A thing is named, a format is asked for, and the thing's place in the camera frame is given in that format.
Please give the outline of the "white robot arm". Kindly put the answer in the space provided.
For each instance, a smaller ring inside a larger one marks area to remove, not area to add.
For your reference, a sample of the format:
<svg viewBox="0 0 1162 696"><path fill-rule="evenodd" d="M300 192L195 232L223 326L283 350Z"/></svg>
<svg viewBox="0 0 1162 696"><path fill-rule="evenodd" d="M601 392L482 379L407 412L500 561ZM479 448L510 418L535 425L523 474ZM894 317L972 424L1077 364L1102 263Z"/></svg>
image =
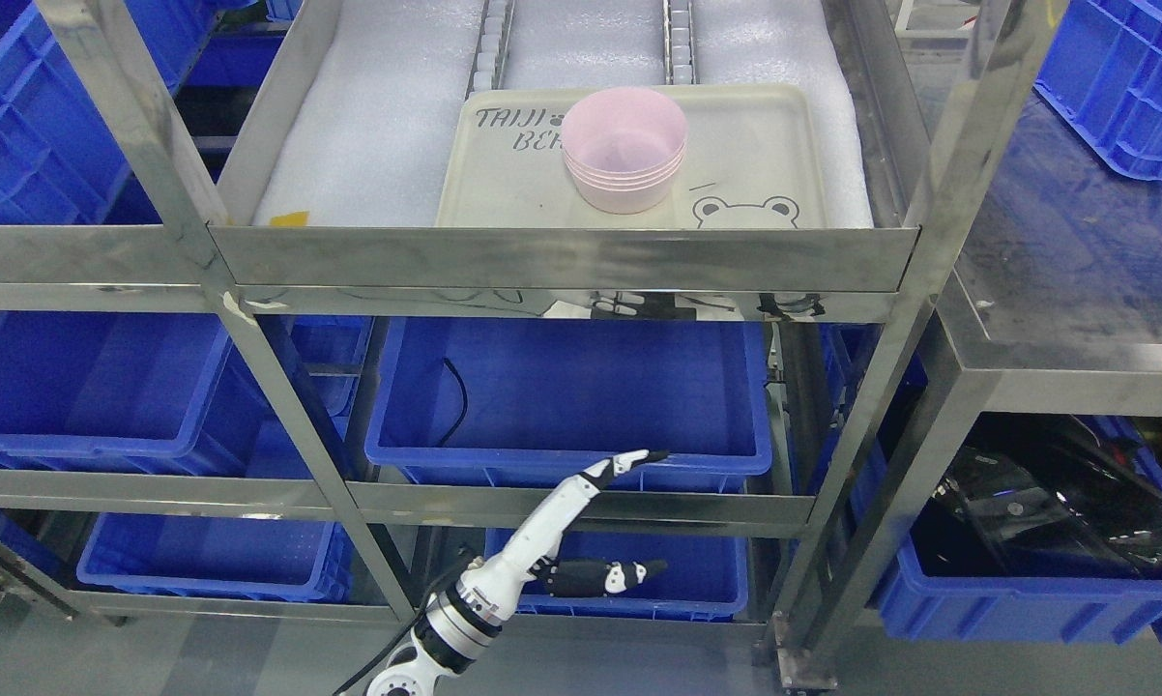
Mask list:
<svg viewBox="0 0 1162 696"><path fill-rule="evenodd" d="M436 591L364 695L432 695L440 679L460 677L483 656L505 619L482 594L456 586Z"/></svg>

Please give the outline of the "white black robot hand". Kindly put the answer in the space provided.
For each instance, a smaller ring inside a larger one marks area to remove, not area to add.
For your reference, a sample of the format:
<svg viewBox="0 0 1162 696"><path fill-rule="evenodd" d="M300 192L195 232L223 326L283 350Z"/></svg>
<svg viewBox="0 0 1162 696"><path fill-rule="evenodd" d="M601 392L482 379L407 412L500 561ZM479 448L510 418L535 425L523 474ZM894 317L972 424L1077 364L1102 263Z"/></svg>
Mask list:
<svg viewBox="0 0 1162 696"><path fill-rule="evenodd" d="M449 587L452 604L500 626L515 612L524 586L540 582L554 597L611 597L637 589L668 568L662 559L604 561L560 559L564 537L578 515L615 479L641 464L668 458L666 450L638 449L608 455L555 485L496 555L471 564Z"/></svg>

